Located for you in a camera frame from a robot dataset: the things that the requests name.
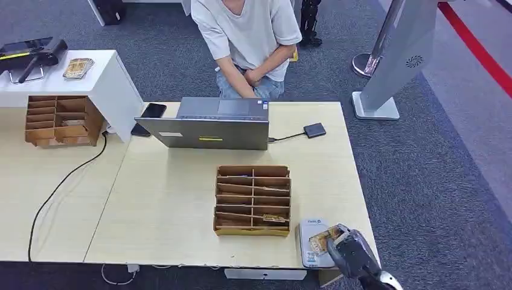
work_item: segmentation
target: jeans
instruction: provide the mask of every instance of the jeans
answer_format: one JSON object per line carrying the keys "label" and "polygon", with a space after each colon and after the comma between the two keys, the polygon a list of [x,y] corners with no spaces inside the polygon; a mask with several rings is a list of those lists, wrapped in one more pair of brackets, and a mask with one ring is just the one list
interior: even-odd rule
{"label": "jeans", "polygon": [[[238,68],[238,70],[242,74],[245,73],[245,70],[241,68]],[[241,98],[240,94],[228,83],[228,80],[220,70],[217,72],[217,86],[219,87],[221,98]],[[284,82],[276,82],[264,76],[260,80],[260,84],[254,88],[254,93],[257,97],[265,100],[277,100],[284,93]]]}

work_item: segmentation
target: robot leg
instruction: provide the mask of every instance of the robot leg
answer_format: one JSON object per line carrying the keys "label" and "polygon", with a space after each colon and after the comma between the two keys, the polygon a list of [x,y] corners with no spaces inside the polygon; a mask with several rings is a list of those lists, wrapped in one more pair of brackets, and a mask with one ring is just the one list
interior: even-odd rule
{"label": "robot leg", "polygon": [[301,8],[301,45],[313,45],[315,47],[322,44],[322,39],[316,37],[316,15],[318,14],[318,5],[322,0],[302,0]]}

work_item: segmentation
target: white t-shirt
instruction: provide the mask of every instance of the white t-shirt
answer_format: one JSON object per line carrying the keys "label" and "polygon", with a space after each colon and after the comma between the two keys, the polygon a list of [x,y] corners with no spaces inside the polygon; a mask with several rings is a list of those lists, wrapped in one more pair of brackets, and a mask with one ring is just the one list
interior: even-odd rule
{"label": "white t-shirt", "polygon": [[[302,40],[290,0],[245,0],[240,16],[222,0],[192,0],[191,11],[213,58],[231,55],[243,69],[263,64],[279,44]],[[267,76],[282,82],[288,63],[286,60]]]}

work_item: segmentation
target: laptop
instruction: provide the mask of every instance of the laptop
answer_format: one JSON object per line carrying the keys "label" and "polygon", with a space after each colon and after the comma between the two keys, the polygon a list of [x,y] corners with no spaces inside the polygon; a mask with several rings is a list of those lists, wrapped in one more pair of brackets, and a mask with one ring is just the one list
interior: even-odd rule
{"label": "laptop", "polygon": [[183,98],[176,118],[135,118],[167,147],[267,150],[268,101]]}

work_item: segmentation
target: barcode label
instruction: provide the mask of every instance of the barcode label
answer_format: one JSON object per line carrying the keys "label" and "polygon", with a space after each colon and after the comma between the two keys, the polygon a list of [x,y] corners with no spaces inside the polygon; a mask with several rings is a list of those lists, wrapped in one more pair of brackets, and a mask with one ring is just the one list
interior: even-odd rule
{"label": "barcode label", "polygon": [[306,261],[316,264],[316,253],[311,251],[306,252]]}

